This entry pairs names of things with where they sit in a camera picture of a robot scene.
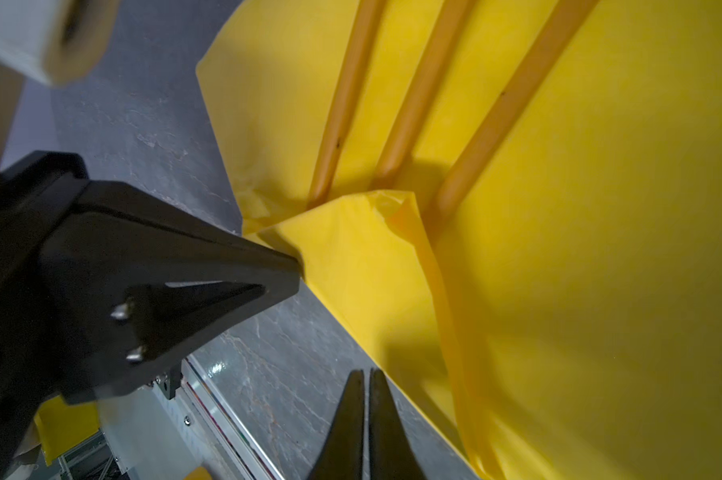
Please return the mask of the yellow paper napkin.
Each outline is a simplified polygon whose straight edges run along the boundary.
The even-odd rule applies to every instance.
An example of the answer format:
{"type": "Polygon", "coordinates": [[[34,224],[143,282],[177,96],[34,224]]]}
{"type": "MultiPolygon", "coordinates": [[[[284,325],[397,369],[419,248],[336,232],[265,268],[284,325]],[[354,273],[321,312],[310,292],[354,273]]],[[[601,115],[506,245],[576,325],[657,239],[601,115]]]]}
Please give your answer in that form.
{"type": "Polygon", "coordinates": [[[394,183],[439,1],[389,1],[327,201],[354,1],[246,1],[197,77],[251,239],[494,479],[722,479],[722,1],[601,1],[441,229],[438,187],[555,1],[479,1],[394,183]]]}

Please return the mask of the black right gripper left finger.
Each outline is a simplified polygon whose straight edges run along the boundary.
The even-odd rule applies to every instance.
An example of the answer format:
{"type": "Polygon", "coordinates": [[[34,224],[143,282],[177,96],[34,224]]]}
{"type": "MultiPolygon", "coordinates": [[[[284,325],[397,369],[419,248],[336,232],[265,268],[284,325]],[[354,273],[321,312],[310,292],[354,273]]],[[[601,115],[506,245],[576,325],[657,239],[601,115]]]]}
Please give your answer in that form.
{"type": "Polygon", "coordinates": [[[308,479],[362,479],[364,420],[364,372],[353,370],[348,375],[326,440],[308,479]]]}

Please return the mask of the orange plastic spoon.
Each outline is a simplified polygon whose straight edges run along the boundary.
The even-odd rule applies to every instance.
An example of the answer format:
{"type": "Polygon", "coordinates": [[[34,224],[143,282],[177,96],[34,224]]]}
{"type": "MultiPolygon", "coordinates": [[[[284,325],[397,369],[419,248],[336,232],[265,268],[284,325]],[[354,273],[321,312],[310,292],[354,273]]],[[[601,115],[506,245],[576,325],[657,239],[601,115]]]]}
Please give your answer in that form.
{"type": "Polygon", "coordinates": [[[358,4],[325,123],[307,198],[307,209],[326,202],[349,132],[386,1],[358,4]]]}

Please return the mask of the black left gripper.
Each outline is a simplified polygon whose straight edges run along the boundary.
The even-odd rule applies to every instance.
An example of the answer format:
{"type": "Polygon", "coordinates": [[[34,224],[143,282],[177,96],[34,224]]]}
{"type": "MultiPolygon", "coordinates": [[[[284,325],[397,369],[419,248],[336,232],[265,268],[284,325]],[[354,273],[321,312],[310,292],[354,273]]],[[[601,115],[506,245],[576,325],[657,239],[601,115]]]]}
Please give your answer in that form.
{"type": "Polygon", "coordinates": [[[0,172],[0,478],[54,391],[55,307],[57,387],[78,404],[134,391],[299,289],[295,258],[87,181],[67,152],[0,172]]]}

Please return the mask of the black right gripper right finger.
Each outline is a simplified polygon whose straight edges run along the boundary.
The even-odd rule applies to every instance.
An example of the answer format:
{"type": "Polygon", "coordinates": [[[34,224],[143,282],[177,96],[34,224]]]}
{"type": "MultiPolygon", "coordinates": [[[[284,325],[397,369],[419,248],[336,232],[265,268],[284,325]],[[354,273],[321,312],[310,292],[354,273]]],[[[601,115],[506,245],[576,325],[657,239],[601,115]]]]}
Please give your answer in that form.
{"type": "Polygon", "coordinates": [[[370,478],[425,480],[382,370],[371,370],[369,389],[370,478]]]}

